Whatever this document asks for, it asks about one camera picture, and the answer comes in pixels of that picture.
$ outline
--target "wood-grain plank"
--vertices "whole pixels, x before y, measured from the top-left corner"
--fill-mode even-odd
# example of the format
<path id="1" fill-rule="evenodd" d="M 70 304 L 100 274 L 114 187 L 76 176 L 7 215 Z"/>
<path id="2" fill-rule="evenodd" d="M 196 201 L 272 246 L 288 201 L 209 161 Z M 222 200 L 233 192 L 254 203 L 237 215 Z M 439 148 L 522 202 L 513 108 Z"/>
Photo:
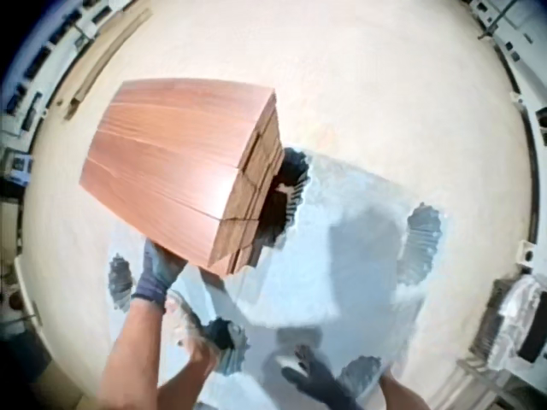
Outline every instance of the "wood-grain plank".
<path id="1" fill-rule="evenodd" d="M 98 130 L 241 168 L 255 125 L 210 113 L 112 103 Z"/>
<path id="2" fill-rule="evenodd" d="M 260 141 L 256 142 L 256 146 L 253 148 L 250 154 L 249 160 L 243 167 L 244 175 L 256 186 L 260 186 L 264 174 L 268 169 L 268 156 L 262 150 Z"/>
<path id="3" fill-rule="evenodd" d="M 233 270 L 236 266 L 236 261 L 238 260 L 239 250 L 235 251 L 233 254 L 224 256 L 219 261 L 215 262 L 211 266 L 202 266 L 208 272 L 211 272 L 221 278 L 226 277 L 227 275 L 233 273 Z"/>
<path id="4" fill-rule="evenodd" d="M 255 241 L 256 229 L 258 228 L 258 220 L 247 220 L 245 224 L 245 232 L 241 240 L 240 248 L 246 248 Z"/>
<path id="5" fill-rule="evenodd" d="M 243 218 L 255 187 L 237 169 L 97 132 L 88 157 L 112 174 L 216 219 Z"/>
<path id="6" fill-rule="evenodd" d="M 243 249 L 240 249 L 238 252 L 238 257 L 235 261 L 235 266 L 233 268 L 233 273 L 238 273 L 245 267 L 245 265 L 249 264 L 250 256 L 253 253 L 253 245 L 247 246 Z"/>
<path id="7" fill-rule="evenodd" d="M 275 108 L 274 89 L 219 79 L 126 81 L 115 103 L 153 104 L 247 120 L 263 132 Z"/>
<path id="8" fill-rule="evenodd" d="M 262 142 L 264 151 L 269 154 L 277 149 L 279 141 L 279 120 L 277 110 L 273 110 L 272 116 L 266 124 L 266 128 L 263 133 L 259 134 L 259 140 Z"/>
<path id="9" fill-rule="evenodd" d="M 176 255 L 208 266 L 221 222 L 171 199 L 143 190 L 87 160 L 81 186 L 103 205 L 152 241 Z"/>

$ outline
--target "gray glove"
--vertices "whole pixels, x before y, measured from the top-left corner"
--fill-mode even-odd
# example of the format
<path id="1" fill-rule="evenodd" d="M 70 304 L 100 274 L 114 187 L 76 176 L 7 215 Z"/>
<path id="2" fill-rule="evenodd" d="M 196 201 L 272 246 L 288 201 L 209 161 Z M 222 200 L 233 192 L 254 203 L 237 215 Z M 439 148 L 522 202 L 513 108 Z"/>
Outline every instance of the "gray glove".
<path id="1" fill-rule="evenodd" d="M 143 273 L 140 275 L 132 299 L 139 298 L 154 302 L 163 311 L 168 289 L 187 263 L 188 261 L 146 239 Z"/>
<path id="2" fill-rule="evenodd" d="M 289 383 L 294 384 L 298 391 L 324 403 L 331 410 L 361 409 L 355 399 L 334 378 L 331 371 L 315 358 L 309 346 L 297 346 L 295 355 L 299 360 L 298 365 L 307 376 L 290 367 L 281 369 L 281 374 Z"/>

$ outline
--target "gray floor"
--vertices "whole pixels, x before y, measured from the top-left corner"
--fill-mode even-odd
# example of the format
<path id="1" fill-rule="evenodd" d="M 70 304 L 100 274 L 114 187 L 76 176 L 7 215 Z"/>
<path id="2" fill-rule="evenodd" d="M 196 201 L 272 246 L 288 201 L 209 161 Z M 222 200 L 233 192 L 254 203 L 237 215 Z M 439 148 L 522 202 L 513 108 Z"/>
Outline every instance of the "gray floor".
<path id="1" fill-rule="evenodd" d="M 528 225 L 521 118 L 478 33 L 451 0 L 155 2 L 77 114 L 63 121 L 53 104 L 36 142 L 22 267 L 60 366 L 92 395 L 110 348 L 103 269 L 115 217 L 78 185 L 110 98 L 124 79 L 233 79 L 276 88 L 284 143 L 377 173 L 447 213 L 444 258 L 398 369 L 435 404 L 491 281 L 515 271 Z"/>

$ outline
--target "gloved hand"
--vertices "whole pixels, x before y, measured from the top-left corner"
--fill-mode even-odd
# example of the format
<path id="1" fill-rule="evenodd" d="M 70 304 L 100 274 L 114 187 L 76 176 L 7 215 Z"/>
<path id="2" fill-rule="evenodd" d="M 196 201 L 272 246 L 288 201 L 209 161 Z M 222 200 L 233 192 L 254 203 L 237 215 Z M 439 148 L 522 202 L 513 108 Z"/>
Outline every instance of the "gloved hand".
<path id="1" fill-rule="evenodd" d="M 182 272 L 188 261 L 179 258 L 163 247 L 146 239 L 144 244 L 143 273 L 132 299 L 154 302 L 164 311 L 168 289 Z"/>
<path id="2" fill-rule="evenodd" d="M 295 355 L 299 360 L 298 365 L 306 372 L 307 376 L 290 367 L 284 367 L 281 374 L 289 383 L 294 384 L 298 391 L 326 404 L 331 410 L 360 408 L 334 378 L 331 371 L 315 358 L 314 352 L 309 346 L 297 346 Z"/>

